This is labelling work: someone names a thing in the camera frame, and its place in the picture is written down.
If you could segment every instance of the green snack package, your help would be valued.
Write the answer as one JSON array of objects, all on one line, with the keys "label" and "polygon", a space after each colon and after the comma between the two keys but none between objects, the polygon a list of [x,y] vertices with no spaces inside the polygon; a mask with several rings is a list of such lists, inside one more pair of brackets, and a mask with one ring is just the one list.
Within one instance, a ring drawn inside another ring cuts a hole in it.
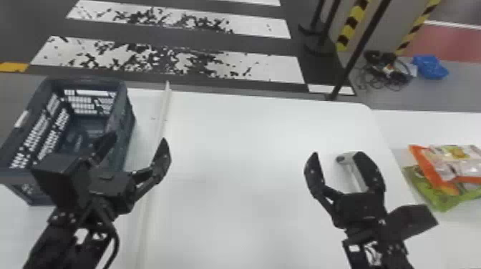
[{"label": "green snack package", "polygon": [[419,165],[404,168],[404,174],[416,187],[419,193],[429,202],[435,209],[446,212],[457,206],[463,201],[473,200],[481,196],[481,186],[479,188],[468,190],[459,185],[461,195],[448,195],[447,193],[432,187],[429,180],[424,176]]}]

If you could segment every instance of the red floor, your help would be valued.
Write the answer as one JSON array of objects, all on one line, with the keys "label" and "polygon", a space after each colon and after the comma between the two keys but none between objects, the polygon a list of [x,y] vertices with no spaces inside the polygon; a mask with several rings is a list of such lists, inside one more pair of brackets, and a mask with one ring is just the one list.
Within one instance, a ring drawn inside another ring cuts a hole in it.
[{"label": "red floor", "polygon": [[434,54],[447,61],[481,63],[481,31],[456,27],[424,25],[405,56]]}]

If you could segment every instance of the robotic arm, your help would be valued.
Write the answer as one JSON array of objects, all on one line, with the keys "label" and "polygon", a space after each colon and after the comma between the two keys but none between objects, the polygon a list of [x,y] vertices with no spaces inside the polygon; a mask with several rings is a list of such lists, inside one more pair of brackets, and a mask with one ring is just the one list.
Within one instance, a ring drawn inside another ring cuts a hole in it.
[{"label": "robotic arm", "polygon": [[[31,169],[57,207],[24,269],[94,269],[114,241],[104,269],[110,267],[120,246],[114,220],[131,212],[135,203],[162,181],[171,163],[167,141],[162,140],[149,167],[112,173],[99,163],[116,140],[114,132],[107,133],[84,156],[50,154]],[[80,241],[76,236],[79,230],[87,231]]]},{"label": "robotic arm", "polygon": [[342,242],[353,269],[412,269],[404,240],[437,225],[426,205],[405,205],[387,213],[386,185],[376,164],[364,152],[336,158],[352,165],[363,192],[344,194],[326,185],[317,153],[308,159],[304,176],[314,199],[330,214],[334,226],[343,229]]}]

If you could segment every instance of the black and yellow striped post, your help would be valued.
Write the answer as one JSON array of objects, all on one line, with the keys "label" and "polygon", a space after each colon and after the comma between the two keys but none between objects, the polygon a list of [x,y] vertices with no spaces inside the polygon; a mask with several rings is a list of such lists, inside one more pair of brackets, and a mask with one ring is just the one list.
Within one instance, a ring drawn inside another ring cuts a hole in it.
[{"label": "black and yellow striped post", "polygon": [[366,9],[371,0],[357,0],[351,9],[351,13],[344,24],[344,28],[337,39],[336,48],[338,52],[345,52],[349,42],[356,33],[357,26],[366,15]]},{"label": "black and yellow striped post", "polygon": [[372,16],[371,22],[369,22],[369,25],[366,28],[366,31],[364,31],[364,34],[361,36],[361,40],[359,40],[359,43],[356,46],[356,49],[351,55],[351,58],[347,62],[346,68],[344,68],[344,71],[342,72],[341,76],[337,80],[336,86],[332,90],[332,92],[326,97],[328,101],[334,101],[337,96],[339,95],[339,92],[342,89],[342,86],[344,85],[344,82],[349,78],[349,74],[351,74],[352,69],[354,68],[354,65],[356,65],[357,60],[359,60],[359,57],[362,55],[362,52],[364,51],[364,48],[366,48],[367,42],[371,38],[372,34],[374,33],[374,30],[376,30],[377,25],[381,21],[384,13],[386,13],[387,8],[391,4],[392,0],[381,0],[381,3],[379,7],[377,8],[376,12],[374,12],[374,15]]},{"label": "black and yellow striped post", "polygon": [[421,26],[429,18],[431,13],[434,11],[436,6],[441,2],[441,0],[429,0],[424,12],[417,18],[411,27],[411,31],[402,39],[401,44],[396,49],[396,55],[400,56],[404,53],[404,50],[409,46],[409,43],[414,39],[417,32],[421,29]]}]

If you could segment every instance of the white table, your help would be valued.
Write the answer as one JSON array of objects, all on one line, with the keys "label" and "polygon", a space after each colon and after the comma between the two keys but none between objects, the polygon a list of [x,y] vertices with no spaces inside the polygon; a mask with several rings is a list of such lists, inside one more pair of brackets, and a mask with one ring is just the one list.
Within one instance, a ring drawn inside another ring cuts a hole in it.
[{"label": "white table", "polygon": [[[389,147],[399,166],[415,165],[407,146],[415,145],[477,145],[481,146],[480,113],[452,112],[374,112]],[[418,202],[424,202],[410,185]],[[439,226],[436,235],[448,268],[481,267],[481,200],[464,202],[452,210],[435,212]]]},{"label": "white table", "polygon": [[[348,268],[342,231],[303,178],[314,151],[336,164],[365,151],[387,180],[387,207],[415,203],[371,110],[361,104],[174,92],[165,130],[172,167],[151,194],[139,269]],[[416,268],[445,268],[428,232],[407,242]]]},{"label": "white table", "polygon": [[[125,161],[127,171],[147,167],[162,138],[162,108],[165,94],[161,91],[129,91],[137,118],[132,131],[129,152]],[[53,207],[28,207],[10,190],[0,185],[0,261],[3,268],[21,268],[28,253],[47,226]],[[128,216],[115,223],[121,237],[121,248],[113,268],[135,268],[145,201],[138,203]],[[110,255],[107,250],[102,266]]]}]

